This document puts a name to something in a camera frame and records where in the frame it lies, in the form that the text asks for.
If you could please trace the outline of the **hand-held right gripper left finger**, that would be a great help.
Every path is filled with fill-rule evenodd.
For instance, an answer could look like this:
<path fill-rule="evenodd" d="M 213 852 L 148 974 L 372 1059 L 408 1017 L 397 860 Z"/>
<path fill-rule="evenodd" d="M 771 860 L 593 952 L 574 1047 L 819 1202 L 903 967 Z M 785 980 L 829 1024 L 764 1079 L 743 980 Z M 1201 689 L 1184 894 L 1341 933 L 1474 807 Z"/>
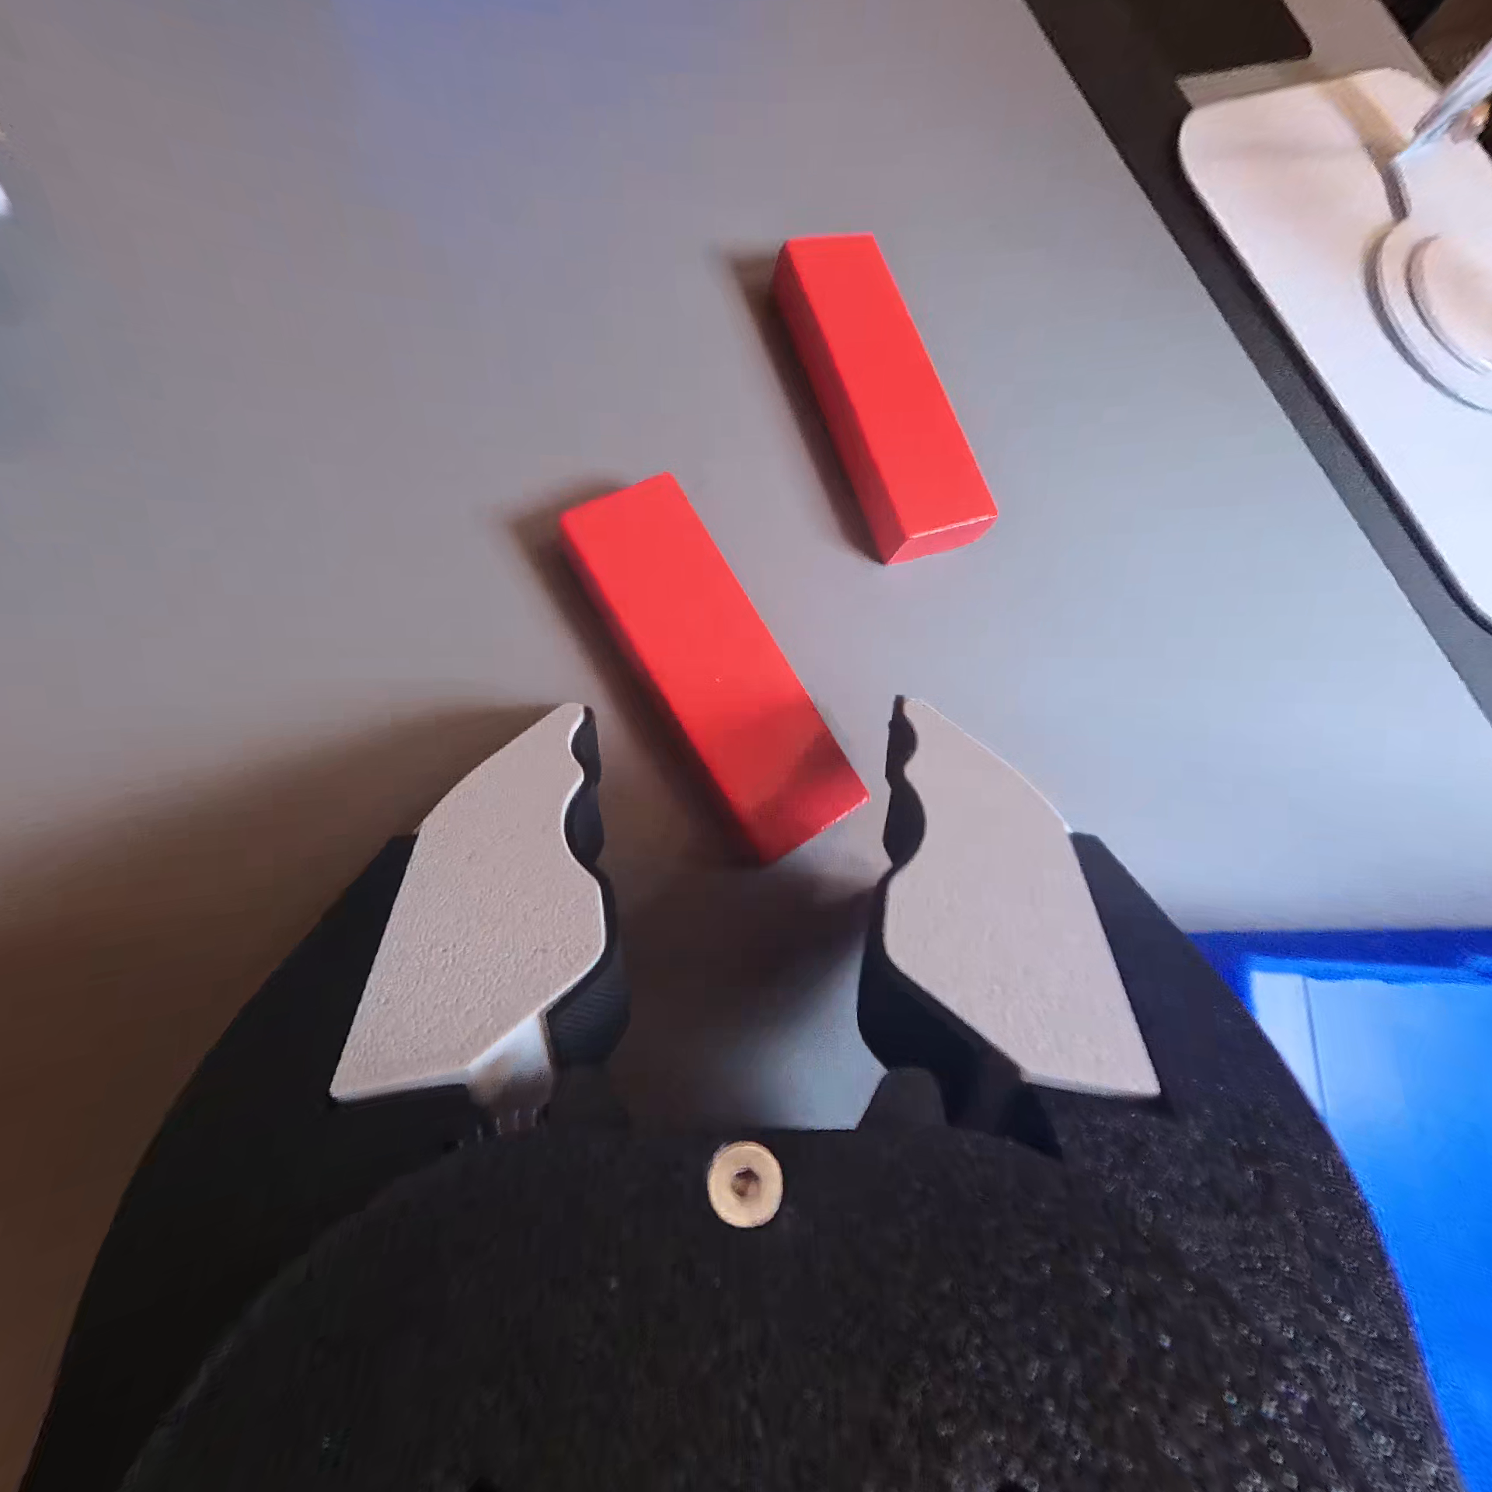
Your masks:
<path fill-rule="evenodd" d="M 601 1066 L 626 1029 L 601 852 L 593 711 L 558 705 L 418 822 L 328 1101 L 464 1091 L 530 1129 L 563 1071 Z"/>

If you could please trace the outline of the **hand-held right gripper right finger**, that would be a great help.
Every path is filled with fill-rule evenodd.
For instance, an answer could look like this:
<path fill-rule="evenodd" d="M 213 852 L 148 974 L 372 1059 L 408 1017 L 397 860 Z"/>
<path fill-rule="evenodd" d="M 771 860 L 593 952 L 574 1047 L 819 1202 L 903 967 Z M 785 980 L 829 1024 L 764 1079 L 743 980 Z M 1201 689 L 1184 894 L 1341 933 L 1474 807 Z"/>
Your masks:
<path fill-rule="evenodd" d="M 1044 1091 L 1163 1101 L 1072 827 L 927 700 L 892 705 L 883 852 L 858 1035 L 889 1071 L 949 1125 L 1044 1125 Z"/>

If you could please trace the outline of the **red rectangular wooden block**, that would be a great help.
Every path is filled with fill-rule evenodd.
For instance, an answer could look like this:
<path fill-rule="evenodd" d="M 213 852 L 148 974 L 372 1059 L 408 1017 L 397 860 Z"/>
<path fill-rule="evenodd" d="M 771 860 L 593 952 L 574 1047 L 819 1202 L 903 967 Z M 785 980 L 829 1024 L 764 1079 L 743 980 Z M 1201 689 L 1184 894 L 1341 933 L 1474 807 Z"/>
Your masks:
<path fill-rule="evenodd" d="M 872 237 L 791 237 L 773 307 L 883 567 L 951 551 L 996 496 Z"/>
<path fill-rule="evenodd" d="M 558 545 L 733 842 L 773 862 L 868 802 L 671 473 L 569 506 Z"/>

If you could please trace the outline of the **blue plastic bin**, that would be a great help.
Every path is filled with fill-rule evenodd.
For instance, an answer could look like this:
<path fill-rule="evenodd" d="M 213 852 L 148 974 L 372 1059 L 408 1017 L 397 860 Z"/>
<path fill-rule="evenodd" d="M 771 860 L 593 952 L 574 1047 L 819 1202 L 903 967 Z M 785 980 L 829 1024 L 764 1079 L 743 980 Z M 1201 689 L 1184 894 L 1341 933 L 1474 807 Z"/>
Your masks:
<path fill-rule="evenodd" d="M 1492 932 L 1203 932 L 1347 1153 L 1466 1485 L 1492 1485 Z"/>

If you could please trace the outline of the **white document stand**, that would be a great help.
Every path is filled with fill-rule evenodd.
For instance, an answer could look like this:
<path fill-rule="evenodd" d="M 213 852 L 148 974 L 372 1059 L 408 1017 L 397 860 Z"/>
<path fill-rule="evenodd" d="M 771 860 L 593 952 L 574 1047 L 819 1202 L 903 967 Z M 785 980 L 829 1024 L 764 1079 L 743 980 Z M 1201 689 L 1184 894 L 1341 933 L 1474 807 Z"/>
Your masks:
<path fill-rule="evenodd" d="M 1178 123 L 1196 198 L 1478 625 L 1492 618 L 1485 51 L 1441 95 L 1372 67 Z"/>

